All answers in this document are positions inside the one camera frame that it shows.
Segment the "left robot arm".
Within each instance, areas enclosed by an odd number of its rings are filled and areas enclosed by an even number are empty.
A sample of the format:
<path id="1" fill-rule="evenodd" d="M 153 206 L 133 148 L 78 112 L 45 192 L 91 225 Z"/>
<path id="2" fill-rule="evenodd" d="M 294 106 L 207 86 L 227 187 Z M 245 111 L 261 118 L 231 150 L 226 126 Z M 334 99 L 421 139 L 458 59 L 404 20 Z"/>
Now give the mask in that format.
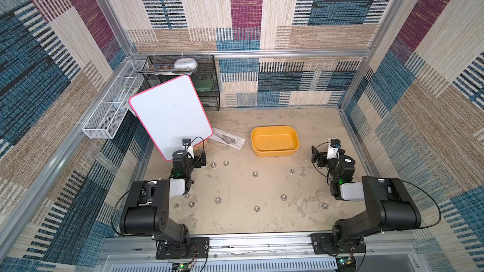
<path id="1" fill-rule="evenodd" d="M 156 243 L 156 259 L 206 259 L 207 238 L 193 239 L 184 224 L 169 217 L 170 200 L 189 194 L 194 184 L 194 169 L 206 165 L 206 155 L 186 150 L 173 153 L 170 177 L 162 180 L 135 181 L 127 194 L 119 229 L 125 236 L 149 236 Z"/>

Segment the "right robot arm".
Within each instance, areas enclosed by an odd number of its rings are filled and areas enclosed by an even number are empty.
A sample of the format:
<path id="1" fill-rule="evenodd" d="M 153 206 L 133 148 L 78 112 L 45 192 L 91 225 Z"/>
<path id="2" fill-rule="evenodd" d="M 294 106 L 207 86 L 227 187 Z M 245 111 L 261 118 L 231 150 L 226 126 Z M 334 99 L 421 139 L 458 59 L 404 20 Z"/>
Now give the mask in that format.
<path id="1" fill-rule="evenodd" d="M 335 200 L 363 202 L 365 210 L 349 219 L 340 219 L 330 234 L 312 234 L 315 254 L 337 256 L 364 249 L 364 238 L 385 231 L 414 230 L 422 218 L 402 180 L 363 176 L 353 180 L 355 160 L 340 148 L 339 140 L 325 143 L 326 152 L 311 148 L 311 163 L 326 169 L 326 183 Z"/>

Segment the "yellow plastic storage box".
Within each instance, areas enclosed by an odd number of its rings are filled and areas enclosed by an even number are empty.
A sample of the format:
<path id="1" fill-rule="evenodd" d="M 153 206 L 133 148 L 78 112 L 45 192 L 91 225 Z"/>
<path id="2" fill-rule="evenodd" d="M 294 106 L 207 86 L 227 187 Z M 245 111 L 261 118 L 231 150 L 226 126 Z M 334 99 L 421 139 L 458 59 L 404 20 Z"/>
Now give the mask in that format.
<path id="1" fill-rule="evenodd" d="M 260 157 L 292 156 L 300 147 L 296 130 L 287 125 L 254 128 L 251 143 Z"/>

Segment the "wooden whiteboard easel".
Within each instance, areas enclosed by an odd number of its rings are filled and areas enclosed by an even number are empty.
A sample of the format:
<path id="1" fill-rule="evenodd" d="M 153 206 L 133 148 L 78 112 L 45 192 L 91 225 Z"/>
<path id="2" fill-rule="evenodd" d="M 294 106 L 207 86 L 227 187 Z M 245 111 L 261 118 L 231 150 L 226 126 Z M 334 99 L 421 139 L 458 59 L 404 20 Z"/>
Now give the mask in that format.
<path id="1" fill-rule="evenodd" d="M 208 141 L 204 140 L 201 144 L 197 145 L 197 152 L 204 152 L 208 148 Z"/>

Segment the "pink framed whiteboard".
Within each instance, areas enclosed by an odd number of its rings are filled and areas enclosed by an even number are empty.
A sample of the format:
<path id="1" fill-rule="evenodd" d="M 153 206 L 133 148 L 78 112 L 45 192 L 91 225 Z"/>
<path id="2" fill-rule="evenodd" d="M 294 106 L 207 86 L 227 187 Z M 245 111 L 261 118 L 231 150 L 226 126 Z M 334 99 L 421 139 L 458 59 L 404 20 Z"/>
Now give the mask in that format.
<path id="1" fill-rule="evenodd" d="M 213 135 L 207 114 L 189 76 L 182 75 L 129 98 L 133 109 L 166 161 L 182 148 L 183 139 L 193 146 Z"/>

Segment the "white round device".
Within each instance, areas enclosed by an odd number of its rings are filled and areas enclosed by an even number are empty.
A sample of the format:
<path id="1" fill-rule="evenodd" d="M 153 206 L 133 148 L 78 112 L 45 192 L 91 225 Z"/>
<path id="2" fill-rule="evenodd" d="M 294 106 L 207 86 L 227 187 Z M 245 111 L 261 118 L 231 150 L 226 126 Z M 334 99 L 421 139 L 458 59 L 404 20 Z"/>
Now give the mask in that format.
<path id="1" fill-rule="evenodd" d="M 174 63 L 174 69 L 196 71 L 198 68 L 198 62 L 194 58 L 180 58 Z"/>

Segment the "black mesh shelf rack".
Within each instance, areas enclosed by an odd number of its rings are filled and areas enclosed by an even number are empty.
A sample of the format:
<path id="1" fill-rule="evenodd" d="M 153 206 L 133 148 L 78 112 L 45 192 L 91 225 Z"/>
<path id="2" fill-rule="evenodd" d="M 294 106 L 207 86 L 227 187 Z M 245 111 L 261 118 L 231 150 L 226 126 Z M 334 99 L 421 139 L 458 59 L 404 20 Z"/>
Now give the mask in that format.
<path id="1" fill-rule="evenodd" d="M 174 69 L 180 58 L 194 58 L 198 62 L 196 71 Z M 218 111 L 221 104 L 219 80 L 213 55 L 151 55 L 140 72 L 146 89 L 155 87 L 181 75 L 188 76 L 206 111 Z"/>

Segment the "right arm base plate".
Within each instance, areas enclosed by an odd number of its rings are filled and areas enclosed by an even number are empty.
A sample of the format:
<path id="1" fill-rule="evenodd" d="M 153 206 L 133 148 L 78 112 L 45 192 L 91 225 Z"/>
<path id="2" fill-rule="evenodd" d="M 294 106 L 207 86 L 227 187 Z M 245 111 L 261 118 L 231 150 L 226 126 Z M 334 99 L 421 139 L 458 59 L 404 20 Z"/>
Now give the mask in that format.
<path id="1" fill-rule="evenodd" d="M 364 253 L 365 244 L 361 239 L 335 239 L 332 233 L 321 232 L 310 234 L 312 247 L 315 254 L 338 256 L 339 254 Z"/>

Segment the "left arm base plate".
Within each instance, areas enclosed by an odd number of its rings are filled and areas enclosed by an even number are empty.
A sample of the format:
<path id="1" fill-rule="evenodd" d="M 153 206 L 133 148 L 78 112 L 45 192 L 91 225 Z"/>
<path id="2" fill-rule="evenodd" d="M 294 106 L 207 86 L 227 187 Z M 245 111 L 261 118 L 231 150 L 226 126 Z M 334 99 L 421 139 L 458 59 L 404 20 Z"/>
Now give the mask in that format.
<path id="1" fill-rule="evenodd" d="M 209 246 L 209 237 L 193 237 L 183 244 L 158 241 L 156 243 L 155 258 L 158 260 L 205 259 L 208 257 Z"/>

